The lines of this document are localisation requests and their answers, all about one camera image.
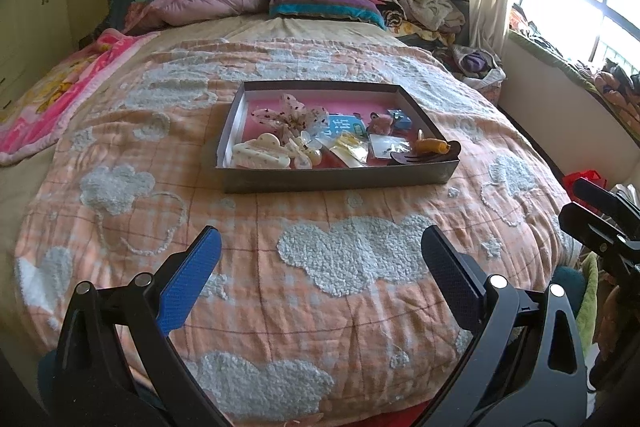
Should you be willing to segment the amber spiral hair clip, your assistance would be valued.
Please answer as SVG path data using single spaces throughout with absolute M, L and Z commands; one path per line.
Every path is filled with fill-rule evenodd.
M 427 154 L 445 155 L 449 153 L 450 145 L 445 140 L 426 136 L 424 132 L 419 129 L 416 134 L 416 139 L 412 144 L 412 150 L 413 153 L 419 156 Z

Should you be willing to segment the polka dot fabric bow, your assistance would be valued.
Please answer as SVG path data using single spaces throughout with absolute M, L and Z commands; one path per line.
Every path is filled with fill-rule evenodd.
M 329 112 L 322 106 L 307 106 L 291 93 L 280 96 L 277 108 L 258 108 L 250 117 L 268 127 L 282 144 L 300 138 L 303 132 L 315 135 L 329 127 Z

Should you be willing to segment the dark maroon long hair clip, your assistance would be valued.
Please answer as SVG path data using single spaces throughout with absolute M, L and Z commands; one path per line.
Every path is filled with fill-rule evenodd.
M 388 165 L 423 165 L 434 164 L 434 162 L 457 160 L 461 153 L 461 144 L 458 141 L 451 141 L 448 145 L 449 150 L 447 153 L 427 152 L 418 154 L 416 152 L 394 152 L 390 154 Z

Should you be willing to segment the blue square hair clip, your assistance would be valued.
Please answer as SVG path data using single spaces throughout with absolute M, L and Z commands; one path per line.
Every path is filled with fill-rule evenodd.
M 389 109 L 388 116 L 392 118 L 392 129 L 395 132 L 408 132 L 412 128 L 411 118 L 401 109 Z

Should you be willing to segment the pile of clothes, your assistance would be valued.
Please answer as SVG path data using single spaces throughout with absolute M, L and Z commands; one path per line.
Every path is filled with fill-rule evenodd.
M 412 46 L 435 49 L 469 39 L 469 0 L 370 0 L 384 25 Z

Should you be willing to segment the purple teal striped pillow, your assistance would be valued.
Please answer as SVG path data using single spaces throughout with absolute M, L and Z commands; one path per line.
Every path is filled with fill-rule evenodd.
M 272 0 L 271 17 L 351 20 L 385 29 L 384 17 L 371 0 Z

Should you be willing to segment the white card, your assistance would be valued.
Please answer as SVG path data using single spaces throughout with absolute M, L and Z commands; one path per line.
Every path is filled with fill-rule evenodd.
M 315 150 L 326 147 L 329 148 L 334 143 L 334 138 L 328 128 L 316 128 L 309 131 L 309 141 L 307 145 Z

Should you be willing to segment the orange cloud pattern quilt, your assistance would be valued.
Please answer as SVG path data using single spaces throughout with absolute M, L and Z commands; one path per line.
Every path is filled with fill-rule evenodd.
M 442 185 L 224 194 L 207 155 L 243 83 L 393 83 L 461 144 Z M 338 426 L 435 394 L 470 336 L 420 254 L 437 225 L 516 286 L 541 289 L 578 246 L 561 184 L 520 132 L 425 51 L 274 39 L 151 44 L 58 142 L 15 248 L 17 301 L 40 350 L 74 286 L 129 282 L 206 225 L 222 256 L 172 341 L 235 421 L 319 414 Z

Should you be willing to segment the cream claw hair clip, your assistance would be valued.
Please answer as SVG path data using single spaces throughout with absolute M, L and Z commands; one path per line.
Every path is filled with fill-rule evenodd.
M 256 139 L 235 144 L 232 162 L 238 168 L 282 170 L 290 168 L 291 157 L 277 135 L 262 133 Z

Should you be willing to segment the clear pearl claw clip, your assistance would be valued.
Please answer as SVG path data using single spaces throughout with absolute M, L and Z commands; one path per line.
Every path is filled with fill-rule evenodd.
M 284 144 L 284 148 L 288 151 L 293 168 L 296 170 L 312 169 L 321 164 L 321 148 L 317 147 L 306 131 L 302 131 L 299 135 L 288 139 L 288 142 Z

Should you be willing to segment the pink cartoon blanket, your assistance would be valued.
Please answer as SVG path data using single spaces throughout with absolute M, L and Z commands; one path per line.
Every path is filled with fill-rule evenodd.
M 55 65 L 1 111 L 1 165 L 8 167 L 58 142 L 77 109 L 156 31 L 127 36 L 108 28 L 98 40 Z

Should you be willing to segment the red plastic bag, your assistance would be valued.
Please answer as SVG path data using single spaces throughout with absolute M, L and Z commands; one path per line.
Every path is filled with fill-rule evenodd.
M 565 191 L 567 191 L 568 195 L 572 196 L 574 194 L 574 185 L 576 181 L 580 179 L 587 180 L 602 188 L 606 187 L 605 177 L 601 176 L 597 170 L 588 169 L 584 171 L 571 172 L 562 178 L 563 187 L 565 188 Z

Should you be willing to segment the grey tray box pink inside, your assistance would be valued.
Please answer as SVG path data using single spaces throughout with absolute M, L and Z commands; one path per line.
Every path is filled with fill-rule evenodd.
M 318 167 L 296 170 L 245 169 L 233 166 L 232 147 L 272 131 L 257 124 L 250 113 L 277 108 L 280 96 L 291 93 L 307 106 L 322 106 L 330 114 L 334 143 L 322 147 Z M 389 109 L 399 108 L 412 120 L 408 132 L 395 132 Z M 444 184 L 458 167 L 459 158 L 434 164 L 388 165 L 389 159 L 369 159 L 369 135 L 395 135 L 412 147 L 418 130 L 445 140 L 418 102 L 396 84 L 332 81 L 244 82 L 236 92 L 221 131 L 215 156 L 224 191 L 228 193 L 348 190 L 386 186 Z

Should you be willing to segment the earring card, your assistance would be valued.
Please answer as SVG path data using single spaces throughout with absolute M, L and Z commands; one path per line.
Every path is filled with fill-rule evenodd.
M 370 134 L 369 159 L 390 159 L 393 153 L 410 153 L 410 142 L 402 136 Z

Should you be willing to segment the floral fabric laundry bag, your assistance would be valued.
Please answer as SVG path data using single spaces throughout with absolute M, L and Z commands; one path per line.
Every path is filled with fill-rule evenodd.
M 506 73 L 496 58 L 483 49 L 457 44 L 451 47 L 451 58 L 454 63 L 452 75 L 497 106 Z

